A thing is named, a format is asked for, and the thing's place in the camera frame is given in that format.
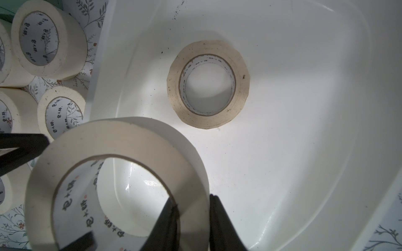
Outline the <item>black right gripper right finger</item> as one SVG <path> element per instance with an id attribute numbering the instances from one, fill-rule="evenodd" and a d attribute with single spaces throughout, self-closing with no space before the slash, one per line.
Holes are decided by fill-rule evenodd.
<path id="1" fill-rule="evenodd" d="M 210 195 L 210 237 L 211 251 L 246 251 L 232 222 L 216 195 Z"/>

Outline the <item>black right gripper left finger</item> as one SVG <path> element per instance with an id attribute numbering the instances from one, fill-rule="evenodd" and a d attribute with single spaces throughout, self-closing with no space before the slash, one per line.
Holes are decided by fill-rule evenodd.
<path id="1" fill-rule="evenodd" d="M 178 251 L 180 215 L 177 206 L 168 199 L 141 251 Z"/>

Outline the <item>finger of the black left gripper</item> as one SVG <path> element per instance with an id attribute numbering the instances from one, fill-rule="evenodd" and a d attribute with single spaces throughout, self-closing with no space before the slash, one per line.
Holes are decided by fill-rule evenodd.
<path id="1" fill-rule="evenodd" d="M 95 251 L 96 249 L 97 242 L 93 232 L 88 232 L 60 249 L 60 251 Z"/>
<path id="2" fill-rule="evenodd" d="M 38 157 L 49 144 L 48 138 L 43 134 L 1 134 L 1 150 L 11 149 L 1 156 L 1 176 Z"/>

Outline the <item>cream masking tape roll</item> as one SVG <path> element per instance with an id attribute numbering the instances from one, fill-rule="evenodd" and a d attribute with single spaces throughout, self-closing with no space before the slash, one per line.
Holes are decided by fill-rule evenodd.
<path id="1" fill-rule="evenodd" d="M 98 251 L 167 250 L 157 234 L 173 208 L 181 251 L 209 248 L 209 183 L 200 155 L 176 129 L 145 117 L 97 120 L 55 139 L 34 167 L 25 221 L 35 251 L 91 232 Z"/>
<path id="2" fill-rule="evenodd" d="M 1 214 L 24 203 L 31 169 L 24 164 L 1 177 Z"/>
<path id="3" fill-rule="evenodd" d="M 1 88 L 1 133 L 39 133 L 38 104 L 16 88 Z"/>
<path id="4" fill-rule="evenodd" d="M 34 76 L 71 79 L 86 62 L 88 46 L 82 27 L 46 1 L 27 1 L 17 10 L 11 38 L 20 64 Z"/>
<path id="5" fill-rule="evenodd" d="M 1 20 L 1 87 L 22 88 L 31 83 L 34 76 L 21 65 L 13 50 L 12 24 Z"/>
<path id="6" fill-rule="evenodd" d="M 212 112 L 202 112 L 191 105 L 185 90 L 190 74 L 207 63 L 222 67 L 231 81 L 229 100 Z M 180 51 L 171 64 L 166 85 L 170 104 L 178 117 L 190 126 L 208 130 L 230 122 L 242 111 L 249 95 L 250 74 L 240 52 L 233 46 L 222 40 L 203 40 Z"/>
<path id="7" fill-rule="evenodd" d="M 56 86 L 41 97 L 37 118 L 39 130 L 52 142 L 83 121 L 88 90 Z"/>

